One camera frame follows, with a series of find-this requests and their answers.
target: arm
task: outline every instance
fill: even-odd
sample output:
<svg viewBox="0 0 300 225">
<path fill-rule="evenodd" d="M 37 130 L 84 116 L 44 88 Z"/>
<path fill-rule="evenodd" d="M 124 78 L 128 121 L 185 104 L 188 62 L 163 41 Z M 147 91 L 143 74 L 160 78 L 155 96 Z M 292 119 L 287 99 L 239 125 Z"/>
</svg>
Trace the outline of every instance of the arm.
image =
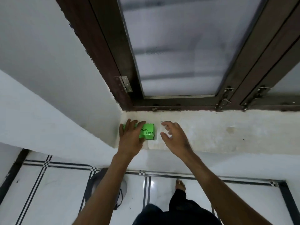
<svg viewBox="0 0 300 225">
<path fill-rule="evenodd" d="M 191 170 L 225 225 L 271 225 L 205 166 L 193 152 L 184 131 L 178 123 L 166 121 L 161 124 L 166 126 L 166 130 L 172 135 L 169 138 L 167 134 L 161 132 L 163 141 L 170 151 L 178 156 Z"/>
<path fill-rule="evenodd" d="M 73 225 L 109 225 L 115 206 L 115 199 L 120 190 L 126 169 L 133 157 L 141 150 L 144 139 L 139 139 L 142 126 L 140 122 L 134 128 L 137 120 L 127 121 L 125 130 L 119 127 L 120 142 L 117 154 L 95 192 L 79 213 Z"/>
</svg>

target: person's right hand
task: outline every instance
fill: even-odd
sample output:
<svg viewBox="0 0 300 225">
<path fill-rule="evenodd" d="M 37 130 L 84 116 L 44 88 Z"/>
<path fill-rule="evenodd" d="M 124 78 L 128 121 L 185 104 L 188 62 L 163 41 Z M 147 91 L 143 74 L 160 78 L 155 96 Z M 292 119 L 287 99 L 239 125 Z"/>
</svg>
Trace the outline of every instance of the person's right hand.
<svg viewBox="0 0 300 225">
<path fill-rule="evenodd" d="M 183 159 L 185 155 L 193 152 L 187 136 L 177 122 L 164 121 L 161 124 L 166 126 L 165 128 L 169 131 L 169 135 L 172 135 L 169 138 L 166 133 L 160 133 L 161 138 L 173 154 Z"/>
</svg>

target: hand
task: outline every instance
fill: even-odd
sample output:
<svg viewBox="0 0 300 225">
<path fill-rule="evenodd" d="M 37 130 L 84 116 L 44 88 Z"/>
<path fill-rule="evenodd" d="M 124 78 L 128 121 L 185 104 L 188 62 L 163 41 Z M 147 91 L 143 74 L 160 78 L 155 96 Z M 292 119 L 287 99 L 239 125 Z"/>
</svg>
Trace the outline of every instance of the hand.
<svg viewBox="0 0 300 225">
<path fill-rule="evenodd" d="M 124 130 L 123 125 L 120 124 L 119 154 L 129 155 L 132 157 L 131 159 L 138 154 L 145 141 L 144 138 L 139 139 L 140 131 L 145 123 L 146 121 L 141 121 L 135 128 L 137 120 L 130 121 L 130 119 L 128 119 Z"/>
<path fill-rule="evenodd" d="M 172 135 L 169 138 L 166 133 L 160 133 L 161 138 L 173 154 L 182 159 L 188 153 L 193 152 L 187 136 L 177 122 L 173 123 L 171 121 L 164 121 L 161 124 L 166 126 L 166 130 L 169 131 L 169 135 Z"/>
</svg>

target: dark clothing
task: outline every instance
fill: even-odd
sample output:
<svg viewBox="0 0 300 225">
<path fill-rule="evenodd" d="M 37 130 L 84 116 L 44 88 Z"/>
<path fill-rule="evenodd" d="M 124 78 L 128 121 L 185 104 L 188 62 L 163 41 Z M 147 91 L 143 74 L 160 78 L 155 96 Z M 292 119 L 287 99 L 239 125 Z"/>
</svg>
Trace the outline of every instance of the dark clothing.
<svg viewBox="0 0 300 225">
<path fill-rule="evenodd" d="M 179 189 L 176 189 L 170 200 L 168 212 L 148 204 L 133 222 L 133 225 L 146 224 L 222 225 L 211 212 L 201 208 L 196 202 L 187 200 L 186 193 Z"/>
</svg>

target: metal hinge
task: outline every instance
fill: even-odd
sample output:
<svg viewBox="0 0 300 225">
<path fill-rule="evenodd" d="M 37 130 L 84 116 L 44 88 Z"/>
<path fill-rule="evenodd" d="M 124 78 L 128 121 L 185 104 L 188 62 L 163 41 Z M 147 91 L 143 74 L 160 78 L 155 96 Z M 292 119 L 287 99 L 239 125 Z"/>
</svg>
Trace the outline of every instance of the metal hinge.
<svg viewBox="0 0 300 225">
<path fill-rule="evenodd" d="M 247 102 L 245 102 L 242 107 L 243 110 L 247 110 L 248 107 L 253 104 L 253 102 L 255 102 L 257 99 L 262 98 L 269 90 L 271 89 L 271 87 L 266 87 L 266 86 L 261 86 L 257 89 L 257 92 L 250 98 L 247 100 Z"/>
<path fill-rule="evenodd" d="M 128 80 L 128 77 L 127 76 L 119 76 L 120 78 L 120 81 L 124 87 L 124 90 L 126 92 L 132 92 L 132 88 L 130 86 L 130 83 L 129 83 L 129 80 Z"/>
<path fill-rule="evenodd" d="M 177 109 L 177 110 L 159 110 L 159 109 L 157 109 L 157 107 L 155 107 L 155 108 L 152 108 L 152 111 L 153 112 L 157 112 L 157 111 L 181 111 L 181 109 Z"/>
<path fill-rule="evenodd" d="M 227 88 L 224 89 L 223 95 L 219 102 L 216 104 L 215 110 L 221 110 L 227 103 L 231 103 L 227 98 L 233 94 L 234 88 L 231 86 L 227 86 Z"/>
</svg>

